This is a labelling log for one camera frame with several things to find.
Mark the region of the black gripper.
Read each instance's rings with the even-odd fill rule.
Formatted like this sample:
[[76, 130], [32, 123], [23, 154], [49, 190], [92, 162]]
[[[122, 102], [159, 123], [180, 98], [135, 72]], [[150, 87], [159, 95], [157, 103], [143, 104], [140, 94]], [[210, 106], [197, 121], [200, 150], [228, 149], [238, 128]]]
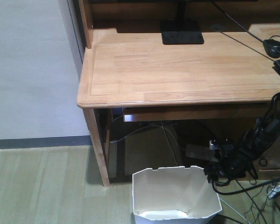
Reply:
[[[216, 174], [229, 179], [244, 178], [251, 162], [252, 153], [247, 149], [233, 149], [218, 163]], [[218, 181], [218, 177], [212, 175], [212, 167], [205, 167], [204, 174], [207, 176], [208, 183]]]

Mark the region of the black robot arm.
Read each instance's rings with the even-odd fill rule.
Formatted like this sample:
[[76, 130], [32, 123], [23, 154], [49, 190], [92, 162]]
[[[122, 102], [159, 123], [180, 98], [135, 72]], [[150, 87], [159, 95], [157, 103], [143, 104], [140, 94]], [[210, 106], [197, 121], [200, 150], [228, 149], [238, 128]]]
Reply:
[[280, 92], [272, 97], [265, 116], [243, 135], [237, 145], [233, 145], [228, 139], [210, 141], [210, 149], [216, 151], [215, 157], [218, 162], [210, 163], [204, 168], [208, 182], [217, 182], [219, 176], [226, 177], [227, 182], [230, 182], [246, 177], [246, 173], [253, 179], [258, 179], [253, 162], [261, 157], [279, 135]]

